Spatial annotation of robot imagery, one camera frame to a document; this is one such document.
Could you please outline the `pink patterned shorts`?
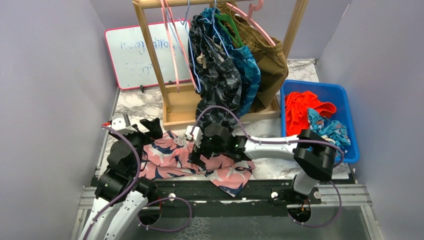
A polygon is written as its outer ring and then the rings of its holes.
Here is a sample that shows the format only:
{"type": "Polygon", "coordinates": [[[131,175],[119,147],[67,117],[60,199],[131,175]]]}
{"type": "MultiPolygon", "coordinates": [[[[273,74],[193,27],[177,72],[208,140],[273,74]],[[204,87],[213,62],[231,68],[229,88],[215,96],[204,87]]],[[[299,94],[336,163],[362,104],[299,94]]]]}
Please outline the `pink patterned shorts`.
{"type": "Polygon", "coordinates": [[[227,156],[215,154],[210,159],[202,156],[205,167],[189,162],[194,144],[172,131],[144,146],[140,177],[149,180],[204,176],[223,192],[236,197],[251,179],[255,164],[252,161],[234,162],[227,156]]]}

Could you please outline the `light blue wire hanger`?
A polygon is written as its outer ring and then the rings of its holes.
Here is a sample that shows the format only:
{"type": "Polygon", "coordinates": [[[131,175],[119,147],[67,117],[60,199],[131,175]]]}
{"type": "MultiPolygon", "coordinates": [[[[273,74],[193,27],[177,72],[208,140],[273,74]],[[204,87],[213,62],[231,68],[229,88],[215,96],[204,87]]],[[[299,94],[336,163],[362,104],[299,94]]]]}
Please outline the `light blue wire hanger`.
{"type": "Polygon", "coordinates": [[[196,93],[200,93],[201,92],[201,90],[202,90],[202,86],[201,86],[201,83],[200,83],[200,80],[199,80],[199,76],[198,76],[198,74],[197,74],[197,72],[196,72],[196,68],[195,68],[195,61],[194,61],[194,55],[193,55],[193,46],[192,46],[192,42],[191,42],[191,38],[190,38],[190,34],[189,34],[189,29],[190,29],[190,25],[189,25],[189,23],[188,23],[188,21],[187,21],[187,17],[188,17],[188,13],[189,13],[189,11],[190,11],[190,6],[191,6],[191,1],[190,0],[187,0],[187,9],[186,9],[186,12],[185,12],[185,17],[184,17],[184,20],[182,20],[181,18],[179,18],[179,17],[173,17],[173,16],[171,16],[171,8],[170,7],[168,7],[168,9],[166,10],[166,19],[167,20],[175,20],[175,19],[177,19],[177,20],[179,20],[180,21],[180,23],[181,23],[181,25],[183,25],[184,26],[184,28],[185,28],[185,31],[186,31],[186,35],[187,35],[187,39],[188,39],[188,49],[189,49],[189,53],[190,53],[190,61],[191,61],[191,64],[192,64],[192,72],[194,73],[194,88],[195,88],[195,92],[196,93]]]}

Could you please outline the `grey camo shorts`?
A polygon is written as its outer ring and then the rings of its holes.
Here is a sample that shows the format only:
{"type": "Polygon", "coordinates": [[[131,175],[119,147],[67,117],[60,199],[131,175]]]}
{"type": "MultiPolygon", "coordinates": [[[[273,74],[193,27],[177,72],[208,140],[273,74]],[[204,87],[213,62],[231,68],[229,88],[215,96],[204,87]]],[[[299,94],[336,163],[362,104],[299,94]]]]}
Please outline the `grey camo shorts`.
{"type": "Polygon", "coordinates": [[[241,77],[231,57],[224,52],[212,29],[206,27],[202,15],[191,20],[191,38],[195,69],[201,84],[200,101],[195,118],[201,129],[217,123],[232,132],[237,126],[233,115],[238,115],[241,99],[241,77]]]}

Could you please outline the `orange mesh shorts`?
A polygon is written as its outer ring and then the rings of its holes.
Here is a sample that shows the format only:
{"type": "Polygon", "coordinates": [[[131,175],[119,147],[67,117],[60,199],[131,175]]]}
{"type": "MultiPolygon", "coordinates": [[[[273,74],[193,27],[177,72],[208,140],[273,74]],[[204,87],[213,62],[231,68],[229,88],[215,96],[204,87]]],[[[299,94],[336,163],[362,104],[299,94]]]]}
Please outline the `orange mesh shorts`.
{"type": "Polygon", "coordinates": [[[284,97],[284,108],[287,136],[300,134],[301,130],[309,128],[308,109],[313,109],[326,118],[332,117],[337,111],[333,103],[321,101],[311,91],[289,93],[284,97]]]}

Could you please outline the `pink plastic hanger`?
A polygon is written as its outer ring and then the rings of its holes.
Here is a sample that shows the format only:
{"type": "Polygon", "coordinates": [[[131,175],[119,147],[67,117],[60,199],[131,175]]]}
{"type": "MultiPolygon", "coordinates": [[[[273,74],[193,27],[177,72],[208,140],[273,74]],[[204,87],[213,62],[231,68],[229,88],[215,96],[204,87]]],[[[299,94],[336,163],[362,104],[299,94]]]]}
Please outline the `pink plastic hanger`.
{"type": "Polygon", "coordinates": [[[170,30],[169,30],[169,22],[168,22],[168,18],[167,18],[168,15],[167,15],[166,7],[165,7],[165,1],[160,0],[160,4],[161,4],[161,11],[162,11],[162,18],[163,18],[163,21],[164,21],[165,31],[166,31],[166,34],[167,34],[169,49],[170,49],[170,52],[171,52],[171,59],[172,59],[173,68],[174,68],[176,92],[179,93],[180,92],[180,81],[179,81],[178,67],[177,67],[177,63],[176,63],[175,52],[174,52],[174,49],[173,49],[173,41],[172,41],[170,30]]]}

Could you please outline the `thin pink wire hanger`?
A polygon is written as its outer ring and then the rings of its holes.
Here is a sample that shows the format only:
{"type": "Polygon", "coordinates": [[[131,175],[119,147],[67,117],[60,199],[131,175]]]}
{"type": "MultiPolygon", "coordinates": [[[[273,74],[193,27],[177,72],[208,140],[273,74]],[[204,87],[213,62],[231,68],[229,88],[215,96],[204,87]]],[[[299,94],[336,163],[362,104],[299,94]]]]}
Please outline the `thin pink wire hanger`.
{"type": "MultiPolygon", "coordinates": [[[[168,9],[168,7],[170,7],[170,9],[171,9],[171,16],[173,17],[172,8],[171,8],[168,0],[165,0],[165,7],[166,7],[166,10],[168,9]]],[[[177,58],[176,58],[176,49],[177,49],[177,47],[174,47],[175,44],[178,46],[178,50],[180,51],[180,53],[181,53],[181,55],[183,57],[185,66],[187,68],[187,71],[188,71],[188,80],[190,80],[191,83],[193,85],[195,85],[194,76],[193,76],[193,74],[192,74],[192,72],[190,70],[189,58],[188,58],[188,51],[185,50],[185,46],[184,46],[184,43],[182,41],[181,35],[179,34],[178,29],[177,29],[176,21],[175,20],[171,20],[171,19],[168,20],[168,28],[169,28],[170,36],[171,36],[171,39],[172,39],[172,42],[173,42],[173,49],[174,49],[174,55],[175,55],[175,59],[176,59],[179,84],[180,84],[181,79],[180,79],[180,75],[179,75],[179,67],[178,67],[177,58]]]]}

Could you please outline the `light blue shark shorts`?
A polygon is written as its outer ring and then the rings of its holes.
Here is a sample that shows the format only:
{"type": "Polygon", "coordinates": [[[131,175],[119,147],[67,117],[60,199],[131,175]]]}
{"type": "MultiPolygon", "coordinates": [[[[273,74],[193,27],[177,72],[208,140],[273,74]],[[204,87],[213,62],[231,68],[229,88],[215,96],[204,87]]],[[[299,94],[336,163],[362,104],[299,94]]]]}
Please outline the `light blue shark shorts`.
{"type": "Polygon", "coordinates": [[[330,140],[331,143],[339,147],[344,154],[351,146],[347,127],[338,120],[330,120],[321,116],[315,109],[307,109],[308,127],[320,137],[330,140]]]}

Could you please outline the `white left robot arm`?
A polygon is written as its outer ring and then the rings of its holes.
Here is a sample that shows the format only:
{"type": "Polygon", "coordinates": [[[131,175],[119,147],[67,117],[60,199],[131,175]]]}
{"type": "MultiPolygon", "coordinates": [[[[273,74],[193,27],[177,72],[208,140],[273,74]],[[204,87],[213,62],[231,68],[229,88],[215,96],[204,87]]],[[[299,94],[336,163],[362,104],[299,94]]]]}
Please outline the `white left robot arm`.
{"type": "Polygon", "coordinates": [[[157,200],[157,184],[140,173],[147,168],[145,147],[162,138],[163,131],[159,118],[142,119],[140,124],[146,132],[131,124],[126,114],[102,124],[116,142],[98,179],[92,209],[79,239],[118,240],[141,209],[157,200]]]}

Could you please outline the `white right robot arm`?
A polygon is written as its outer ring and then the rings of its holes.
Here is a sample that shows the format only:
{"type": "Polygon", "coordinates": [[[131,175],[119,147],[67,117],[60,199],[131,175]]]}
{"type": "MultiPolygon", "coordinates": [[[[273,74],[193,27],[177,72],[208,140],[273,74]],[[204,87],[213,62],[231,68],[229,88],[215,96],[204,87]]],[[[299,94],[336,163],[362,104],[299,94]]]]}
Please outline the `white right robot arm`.
{"type": "Polygon", "coordinates": [[[295,160],[301,172],[295,176],[288,196],[296,204],[306,200],[318,182],[332,180],[338,152],[336,145],[309,129],[292,136],[261,138],[233,135],[225,127],[213,123],[205,130],[189,125],[185,136],[194,143],[189,161],[201,168],[206,166],[202,157],[210,159],[217,154],[236,163],[266,158],[295,160]]]}

